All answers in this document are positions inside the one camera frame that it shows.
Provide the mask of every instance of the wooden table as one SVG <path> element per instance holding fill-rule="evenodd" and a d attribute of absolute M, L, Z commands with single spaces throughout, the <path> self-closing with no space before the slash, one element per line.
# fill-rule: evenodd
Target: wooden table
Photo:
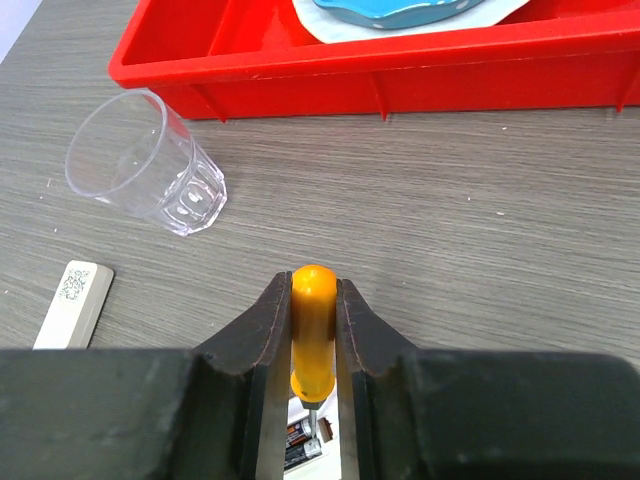
<path fill-rule="evenodd" d="M 190 123 L 229 202 L 180 238 L 76 196 L 81 121 L 135 0 L 45 0 L 0 67 L 0 346 L 30 347 L 65 264 L 116 279 L 93 346 L 191 347 L 319 262 L 422 346 L 640 365 L 640 110 Z"/>

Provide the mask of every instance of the black battery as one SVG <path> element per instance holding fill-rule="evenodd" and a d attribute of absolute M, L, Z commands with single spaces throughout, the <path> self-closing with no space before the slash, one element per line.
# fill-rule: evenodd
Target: black battery
<path fill-rule="evenodd" d="M 287 427 L 287 449 L 299 445 L 311 438 L 309 419 L 305 418 Z"/>
<path fill-rule="evenodd" d="M 286 471 L 290 468 L 297 467 L 320 455 L 322 455 L 320 440 L 312 438 L 301 445 L 287 449 L 284 454 L 284 469 Z"/>

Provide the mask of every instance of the clear plastic cup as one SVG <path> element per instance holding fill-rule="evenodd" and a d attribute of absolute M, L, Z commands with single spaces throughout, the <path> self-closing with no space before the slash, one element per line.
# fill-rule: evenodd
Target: clear plastic cup
<path fill-rule="evenodd" d="M 78 194 L 186 236 L 227 201 L 224 175 L 156 94 L 129 90 L 76 132 L 65 165 Z"/>

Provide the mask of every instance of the blue dish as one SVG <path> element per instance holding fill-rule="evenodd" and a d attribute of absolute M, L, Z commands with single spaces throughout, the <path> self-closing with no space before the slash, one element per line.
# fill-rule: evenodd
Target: blue dish
<path fill-rule="evenodd" d="M 378 29 L 417 27 L 439 22 L 484 0 L 313 0 L 338 20 Z"/>

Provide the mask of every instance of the yellow handle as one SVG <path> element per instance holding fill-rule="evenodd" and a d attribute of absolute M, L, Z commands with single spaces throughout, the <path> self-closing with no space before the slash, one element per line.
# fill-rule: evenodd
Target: yellow handle
<path fill-rule="evenodd" d="M 303 402 L 322 402 L 333 390 L 336 295 L 336 275 L 328 268 L 307 265 L 293 274 L 291 388 Z"/>

